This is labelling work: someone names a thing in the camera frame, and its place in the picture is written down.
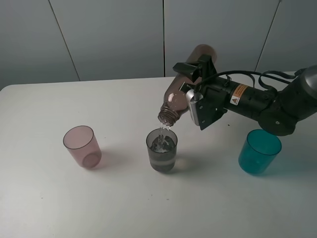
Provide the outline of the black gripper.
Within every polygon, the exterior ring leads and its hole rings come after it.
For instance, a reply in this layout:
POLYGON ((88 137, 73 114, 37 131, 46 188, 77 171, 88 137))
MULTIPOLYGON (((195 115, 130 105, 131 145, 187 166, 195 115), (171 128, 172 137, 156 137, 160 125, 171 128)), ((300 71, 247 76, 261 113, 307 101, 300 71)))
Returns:
MULTIPOLYGON (((203 82, 211 76, 217 74, 216 68, 210 55, 201 55, 198 62, 178 62, 173 70, 181 74, 192 82, 203 82)), ((203 99, 198 102, 197 113, 199 119, 200 130, 206 129, 208 126, 219 120, 227 109, 225 103, 228 99, 228 92, 220 88, 216 88, 215 84, 205 84, 195 91, 195 84, 192 85, 195 93, 201 93, 203 99)))

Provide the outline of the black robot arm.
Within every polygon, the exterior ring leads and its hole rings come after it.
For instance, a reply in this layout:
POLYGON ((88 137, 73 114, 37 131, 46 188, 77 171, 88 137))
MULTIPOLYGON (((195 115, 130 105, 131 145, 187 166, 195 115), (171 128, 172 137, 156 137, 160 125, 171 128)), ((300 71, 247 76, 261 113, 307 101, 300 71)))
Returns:
POLYGON ((217 72, 211 56, 178 62, 173 70, 190 80, 179 90, 187 97, 194 123, 204 130, 228 111, 258 122, 266 132, 287 136, 317 112, 317 67, 293 75, 276 70, 217 72))

